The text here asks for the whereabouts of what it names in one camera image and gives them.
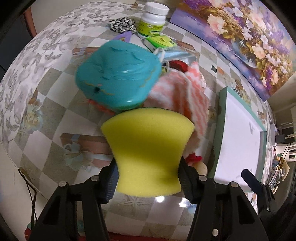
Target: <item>canvas painting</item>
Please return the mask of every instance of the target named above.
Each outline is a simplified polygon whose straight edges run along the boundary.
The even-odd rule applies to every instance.
[[[226,185],[235,181],[244,192],[250,192],[241,172],[249,169],[259,181],[262,180],[266,158],[266,129],[262,120],[230,87],[220,91],[219,108],[221,111],[213,141],[215,160],[208,177]]]
[[[170,21],[222,53],[264,101],[296,71],[295,43],[259,0],[183,0]]]

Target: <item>black cable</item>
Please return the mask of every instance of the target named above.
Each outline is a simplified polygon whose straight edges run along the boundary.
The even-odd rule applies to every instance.
[[[284,153],[285,153],[285,151],[286,151],[288,145],[289,145],[289,143],[286,145],[286,148],[285,148],[285,150],[284,150],[284,152],[283,152],[283,155],[284,155]]]
[[[6,70],[3,68],[3,66],[1,64],[0,64],[0,68],[3,69],[6,72]]]
[[[25,175],[21,172],[20,169],[18,169],[20,175],[22,176],[22,178],[25,180],[26,182],[26,185],[27,185],[27,188],[28,188],[28,191],[29,191],[29,194],[30,194],[30,197],[31,197],[31,202],[32,202],[32,212],[31,212],[31,230],[33,229],[34,227],[34,215],[35,215],[35,218],[37,220],[37,216],[36,216],[36,212],[35,212],[35,204],[36,204],[36,197],[37,197],[37,192],[36,192],[36,189],[27,181]],[[33,189],[34,191],[34,198],[32,198],[32,194],[31,194],[31,191],[30,191],[30,188],[29,186]]]
[[[287,144],[287,147],[288,147],[288,144]],[[290,148],[290,147],[291,147],[291,143],[290,143],[290,145],[289,145],[289,148]],[[287,153],[289,152],[289,148],[288,148],[288,150],[287,150]],[[286,150],[286,149],[285,149],[285,150]],[[284,153],[285,153],[285,152],[284,152]],[[284,154],[284,153],[283,153],[283,154]],[[287,153],[286,153],[286,155],[287,155]],[[285,158],[286,158],[286,155],[285,155],[285,157],[284,157],[284,160],[285,160]],[[284,160],[283,160],[283,161],[284,161]]]

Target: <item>checkered tablecloth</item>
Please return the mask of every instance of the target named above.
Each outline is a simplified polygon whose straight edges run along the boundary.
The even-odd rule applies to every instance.
[[[77,66],[70,64],[72,49],[97,47],[113,39],[118,33],[107,27],[108,19],[124,16],[138,18],[142,8],[142,5],[131,8],[131,5],[115,2],[82,5],[39,33],[19,54],[4,76],[0,93],[1,141],[16,166],[24,168],[32,183],[46,198],[51,196],[60,181],[67,181],[70,185],[80,183],[100,171],[95,167],[74,171],[67,166],[60,135],[73,133],[102,136],[100,127],[110,118],[85,103],[86,98],[74,81]],[[237,90],[238,93],[248,102],[268,131],[262,178],[262,181],[266,181],[273,158],[270,145],[273,116],[268,103],[262,102],[239,70],[206,42],[169,22],[166,22],[163,34],[194,46],[198,52],[200,71],[206,80],[205,94],[210,99],[211,118],[196,155],[202,156],[204,162],[209,159],[215,134],[219,91],[225,86],[236,90],[237,86],[242,86],[241,90]],[[136,35],[132,35],[130,42],[146,48]],[[34,97],[36,88],[36,102],[30,104],[34,115],[32,119],[27,116],[26,121],[31,123],[33,130],[34,127],[38,130],[26,133],[21,131],[26,130],[26,127],[22,126],[24,118],[21,117],[20,121],[20,116],[27,113],[27,103]],[[167,196],[159,203],[155,198],[115,193],[110,203],[103,205],[108,230],[136,236],[185,240],[193,214],[188,212],[188,204],[183,197],[179,193]]]

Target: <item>teal plastic container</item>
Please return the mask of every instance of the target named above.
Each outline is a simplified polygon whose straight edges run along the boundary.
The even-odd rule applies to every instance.
[[[88,99],[115,112],[140,106],[161,74],[158,57],[135,44],[112,40],[76,72],[76,84]]]

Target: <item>white bottle cap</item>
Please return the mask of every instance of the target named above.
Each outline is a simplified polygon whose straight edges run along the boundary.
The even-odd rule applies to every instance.
[[[157,15],[167,15],[170,9],[167,6],[157,2],[148,2],[144,6],[144,11]]]

